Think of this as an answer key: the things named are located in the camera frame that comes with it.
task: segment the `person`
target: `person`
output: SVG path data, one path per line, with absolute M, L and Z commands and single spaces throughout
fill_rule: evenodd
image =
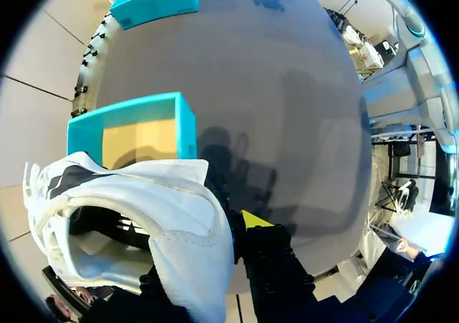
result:
M 397 253 L 406 253 L 411 260 L 415 260 L 421 253 L 420 248 L 411 246 L 406 238 L 400 238 L 398 241 Z
M 101 287 L 75 287 L 75 292 L 88 305 L 91 305 L 97 299 L 107 299 L 113 293 L 109 286 Z M 75 322 L 71 319 L 72 310 L 64 301 L 55 294 L 51 294 L 44 300 L 48 309 L 59 322 Z
M 64 301 L 55 294 L 51 294 L 44 300 L 48 309 L 59 322 L 75 322 L 72 321 L 72 311 L 64 303 Z

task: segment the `cardboard box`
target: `cardboard box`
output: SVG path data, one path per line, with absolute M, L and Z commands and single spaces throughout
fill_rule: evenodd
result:
M 176 159 L 175 130 L 175 119 L 105 128 L 103 166 L 120 169 L 145 160 Z

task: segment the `gray tabletop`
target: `gray tabletop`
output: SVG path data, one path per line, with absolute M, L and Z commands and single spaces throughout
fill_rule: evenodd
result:
M 98 106 L 181 91 L 199 156 L 232 208 L 282 223 L 310 273 L 357 248 L 371 141 L 356 71 L 317 0 L 201 0 L 199 12 L 121 31 Z

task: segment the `chair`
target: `chair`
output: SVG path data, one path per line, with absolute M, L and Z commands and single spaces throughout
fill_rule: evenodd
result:
M 416 187 L 416 181 L 410 179 L 401 187 L 386 182 L 382 182 L 381 184 L 387 196 L 376 202 L 375 205 L 377 207 L 395 213 L 400 213 L 406 209 L 413 210 L 416 196 L 419 193 L 419 189 Z M 395 209 L 387 207 L 388 203 L 392 203 Z

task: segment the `yellow tag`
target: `yellow tag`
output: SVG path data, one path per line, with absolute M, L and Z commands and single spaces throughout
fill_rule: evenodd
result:
M 274 226 L 273 224 L 265 221 L 252 213 L 249 213 L 246 210 L 241 210 L 242 217 L 244 218 L 245 222 L 245 229 L 254 228 L 255 226 L 261 226 L 262 228 L 266 228 L 268 226 Z

